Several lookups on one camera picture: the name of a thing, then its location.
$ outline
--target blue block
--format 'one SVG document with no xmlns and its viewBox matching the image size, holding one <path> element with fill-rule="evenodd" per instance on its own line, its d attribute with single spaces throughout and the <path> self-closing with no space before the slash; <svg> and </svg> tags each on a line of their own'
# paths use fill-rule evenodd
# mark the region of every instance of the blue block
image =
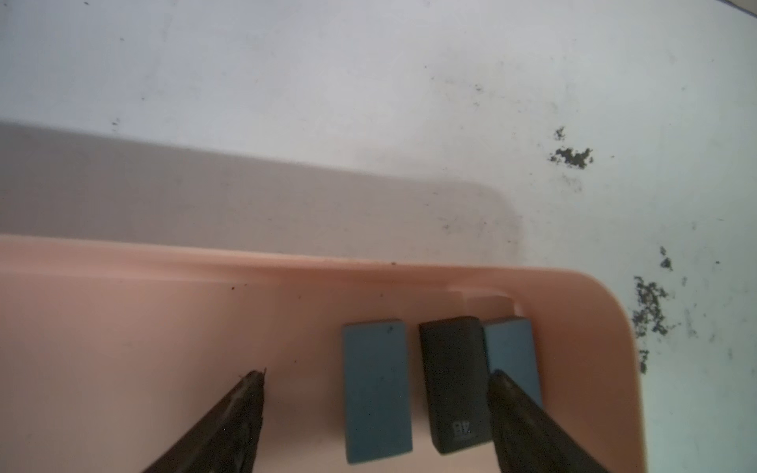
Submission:
<svg viewBox="0 0 757 473">
<path fill-rule="evenodd" d="M 543 407 L 531 321 L 522 317 L 494 320 L 484 325 L 484 338 L 489 372 L 501 369 Z"/>
<path fill-rule="evenodd" d="M 405 324 L 389 320 L 345 325 L 342 344 L 347 461 L 412 451 Z"/>
</svg>

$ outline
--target dark speck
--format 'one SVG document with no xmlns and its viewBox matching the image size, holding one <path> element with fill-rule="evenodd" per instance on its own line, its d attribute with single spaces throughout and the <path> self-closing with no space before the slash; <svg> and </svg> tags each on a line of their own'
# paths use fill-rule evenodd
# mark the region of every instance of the dark speck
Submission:
<svg viewBox="0 0 757 473">
<path fill-rule="evenodd" d="M 568 167 L 582 170 L 586 169 L 587 164 L 594 162 L 594 158 L 591 157 L 591 151 L 591 148 L 586 148 L 583 152 L 579 153 L 573 151 L 573 148 L 559 148 L 550 156 L 550 161 L 553 163 L 564 163 Z"/>
<path fill-rule="evenodd" d="M 668 254 L 668 251 L 665 249 L 665 247 L 660 247 L 660 254 L 662 256 L 666 256 Z M 665 268 L 665 269 L 670 269 L 672 271 L 673 270 L 673 262 L 670 261 L 670 258 L 666 257 L 664 260 L 662 260 L 662 263 L 660 263 L 660 267 L 661 268 Z"/>
<path fill-rule="evenodd" d="M 646 374 L 646 360 L 650 357 L 649 350 L 639 350 L 639 370 L 641 374 Z"/>
<path fill-rule="evenodd" d="M 656 282 L 644 283 L 640 276 L 634 276 L 634 280 L 639 309 L 633 312 L 631 321 L 636 338 L 646 337 L 649 331 L 662 336 L 667 335 L 672 326 L 666 323 L 660 300 L 667 299 L 668 293 Z"/>
</svg>

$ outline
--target dirt stain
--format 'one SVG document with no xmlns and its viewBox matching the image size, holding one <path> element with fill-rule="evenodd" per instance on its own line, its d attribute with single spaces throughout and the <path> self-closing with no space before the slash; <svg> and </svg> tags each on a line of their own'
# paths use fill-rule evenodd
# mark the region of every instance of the dirt stain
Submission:
<svg viewBox="0 0 757 473">
<path fill-rule="evenodd" d="M 567 177 L 567 175 L 563 173 L 561 180 L 567 185 L 568 189 L 576 194 L 580 194 L 584 190 L 584 185 L 581 184 L 581 180 L 578 178 Z"/>
<path fill-rule="evenodd" d="M 686 336 L 688 338 L 699 338 L 699 334 L 694 330 L 694 322 L 688 309 L 684 309 L 684 324 L 686 325 Z"/>
<path fill-rule="evenodd" d="M 646 374 L 646 361 L 650 357 L 649 350 L 639 350 L 639 371 L 642 375 Z"/>
<path fill-rule="evenodd" d="M 667 324 L 660 301 L 668 298 L 668 292 L 656 282 L 645 283 L 640 276 L 634 276 L 634 280 L 639 309 L 633 312 L 631 321 L 636 338 L 644 338 L 650 331 L 666 336 L 673 327 Z"/>
<path fill-rule="evenodd" d="M 670 260 L 670 258 L 668 258 L 668 251 L 665 249 L 665 247 L 660 247 L 660 254 L 665 257 L 665 259 L 660 263 L 660 267 L 672 271 L 673 262 Z"/>
<path fill-rule="evenodd" d="M 582 152 L 574 151 L 573 148 L 558 148 L 550 156 L 550 161 L 553 163 L 563 163 L 567 167 L 573 167 L 576 169 L 586 169 L 589 163 L 594 162 L 594 158 L 591 157 L 591 148 L 586 148 Z"/>
</svg>

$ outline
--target white table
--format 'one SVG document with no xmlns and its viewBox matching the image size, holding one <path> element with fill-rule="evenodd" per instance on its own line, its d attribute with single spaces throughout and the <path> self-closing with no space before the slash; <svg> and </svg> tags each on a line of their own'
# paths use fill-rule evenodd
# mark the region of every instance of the white table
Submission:
<svg viewBox="0 0 757 473">
<path fill-rule="evenodd" d="M 757 18 L 317 3 L 3 0 L 0 232 L 640 276 L 650 471 L 754 471 Z"/>
</svg>

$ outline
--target black rectangular block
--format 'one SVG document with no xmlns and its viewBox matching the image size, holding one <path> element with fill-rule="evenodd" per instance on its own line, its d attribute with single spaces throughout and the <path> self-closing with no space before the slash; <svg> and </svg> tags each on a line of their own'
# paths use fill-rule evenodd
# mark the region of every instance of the black rectangular block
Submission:
<svg viewBox="0 0 757 473">
<path fill-rule="evenodd" d="M 475 317 L 419 325 L 431 439 L 439 453 L 491 440 L 484 331 Z"/>
</svg>

